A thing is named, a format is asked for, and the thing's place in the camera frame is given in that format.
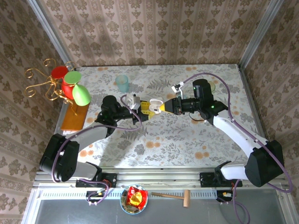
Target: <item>translucent cup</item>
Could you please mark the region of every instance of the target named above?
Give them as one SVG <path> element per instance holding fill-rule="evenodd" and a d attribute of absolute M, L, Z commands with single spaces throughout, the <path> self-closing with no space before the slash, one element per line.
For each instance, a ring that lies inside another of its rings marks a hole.
<path fill-rule="evenodd" d="M 115 82 L 117 84 L 118 89 L 121 92 L 128 92 L 129 91 L 129 80 L 128 77 L 125 75 L 120 75 L 116 77 Z"/>

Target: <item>wooden hammer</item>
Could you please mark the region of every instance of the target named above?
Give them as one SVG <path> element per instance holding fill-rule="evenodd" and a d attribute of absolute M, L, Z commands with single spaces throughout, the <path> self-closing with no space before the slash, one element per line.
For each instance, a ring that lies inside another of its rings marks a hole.
<path fill-rule="evenodd" d="M 154 196 L 160 196 L 160 197 L 170 197 L 170 198 L 176 198 L 176 199 L 183 199 L 183 207 L 184 208 L 188 208 L 190 206 L 190 190 L 185 190 L 184 191 L 184 197 L 180 197 L 180 196 L 175 196 L 175 195 L 168 195 L 168 194 L 161 194 L 161 193 L 155 193 L 152 192 L 151 195 Z"/>

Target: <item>floral tablecloth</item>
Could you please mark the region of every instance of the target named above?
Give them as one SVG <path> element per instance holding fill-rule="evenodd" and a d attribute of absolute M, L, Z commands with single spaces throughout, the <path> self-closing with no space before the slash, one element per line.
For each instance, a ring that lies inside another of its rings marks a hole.
<path fill-rule="evenodd" d="M 229 85 L 233 115 L 245 126 L 256 131 L 249 102 L 235 64 L 219 65 L 163 65 L 81 68 L 84 85 L 92 96 L 84 127 L 89 126 L 100 112 L 106 95 L 117 99 L 119 92 L 115 78 L 129 77 L 129 92 L 141 100 L 175 97 L 171 86 L 199 72 L 211 72 Z M 214 98 L 227 104 L 224 85 L 212 76 L 201 76 L 215 84 Z M 192 81 L 184 87 L 184 95 L 193 97 Z M 200 119 L 199 113 L 191 114 Z M 123 120 L 118 126 L 133 128 L 132 120 Z M 109 138 L 99 140 L 82 150 L 79 161 L 89 161 L 102 167 L 132 166 L 200 166 L 215 167 L 224 161 L 245 161 L 245 153 L 222 131 L 207 122 L 196 122 L 186 115 L 161 113 L 143 123 L 136 132 L 116 130 Z"/>

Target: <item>bowl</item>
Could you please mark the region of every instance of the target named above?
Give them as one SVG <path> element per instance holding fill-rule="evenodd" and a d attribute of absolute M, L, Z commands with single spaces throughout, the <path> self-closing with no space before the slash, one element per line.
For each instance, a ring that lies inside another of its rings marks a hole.
<path fill-rule="evenodd" d="M 149 197 L 147 197 L 145 206 L 142 208 L 142 210 L 140 210 L 139 208 L 136 208 L 134 206 L 127 205 L 126 201 L 127 201 L 128 190 L 130 187 L 134 187 L 139 190 L 145 190 L 145 189 L 138 184 L 132 184 L 132 185 L 127 186 L 121 194 L 120 203 L 121 203 L 122 210 L 130 215 L 137 215 L 145 209 L 146 205 L 148 204 Z"/>

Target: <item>red snack bag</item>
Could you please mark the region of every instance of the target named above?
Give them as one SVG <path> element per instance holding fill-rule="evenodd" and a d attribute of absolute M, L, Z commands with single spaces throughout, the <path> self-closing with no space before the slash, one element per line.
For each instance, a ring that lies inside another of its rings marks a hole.
<path fill-rule="evenodd" d="M 142 210 L 146 204 L 148 192 L 130 187 L 127 195 L 127 204 Z"/>

